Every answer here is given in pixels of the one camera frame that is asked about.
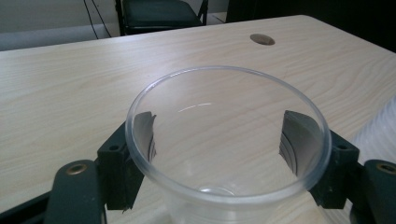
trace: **screw hole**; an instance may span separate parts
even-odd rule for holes
[[[274,45],[275,40],[268,35],[261,35],[261,34],[253,34],[250,36],[250,39],[253,40],[255,43],[261,45]]]
[[[78,175],[82,172],[84,172],[88,166],[86,164],[75,164],[70,166],[67,170],[66,173],[68,175]]]
[[[348,147],[346,147],[346,146],[344,146],[344,145],[340,145],[340,146],[337,146],[338,148],[340,148],[341,150],[346,150],[346,149],[348,149]]]
[[[385,163],[379,163],[376,168],[378,168],[380,171],[391,174],[391,175],[396,175],[396,167],[393,165],[388,165]]]
[[[119,149],[119,146],[111,146],[108,150],[115,151],[115,150],[118,150],[118,149]]]

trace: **wooden table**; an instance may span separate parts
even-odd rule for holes
[[[264,46],[251,34],[275,40]],[[93,160],[136,95],[173,71],[233,65],[278,77],[306,94],[350,139],[396,94],[396,55],[306,16],[0,52],[0,212],[50,190],[70,161]],[[157,187],[109,223],[169,223]],[[270,223],[326,223],[308,194]]]

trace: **black chair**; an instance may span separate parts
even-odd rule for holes
[[[206,25],[207,5],[208,0],[203,0],[196,15],[188,3],[178,0],[116,0],[120,34],[136,35]]]

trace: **cable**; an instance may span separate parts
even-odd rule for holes
[[[91,0],[91,1],[92,1],[93,5],[95,6],[96,11],[98,12],[99,18],[100,18],[100,20],[102,21],[103,26],[105,26],[105,22],[103,21],[102,16],[100,15],[100,12],[99,12],[98,7],[96,6],[96,4],[95,4],[95,2],[94,2],[93,0]],[[110,34],[110,32],[107,30],[107,27],[106,27],[106,26],[105,26],[105,29],[106,29],[106,32],[107,32],[108,36],[111,37],[111,34]]]
[[[92,23],[92,20],[91,20],[91,14],[90,14],[90,11],[88,10],[87,3],[85,2],[85,0],[84,0],[84,5],[85,5],[85,8],[87,9],[88,17],[90,18],[91,27],[93,29],[93,32],[95,33],[96,39],[99,39],[98,38],[98,34],[95,31],[95,28],[93,28],[93,23]]]

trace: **plastic cup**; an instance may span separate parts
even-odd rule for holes
[[[279,155],[286,110],[318,124],[319,144],[298,176]],[[326,121],[301,92],[231,66],[186,69],[147,86],[129,110],[126,138],[173,222],[189,224],[264,223],[317,183],[331,144]]]

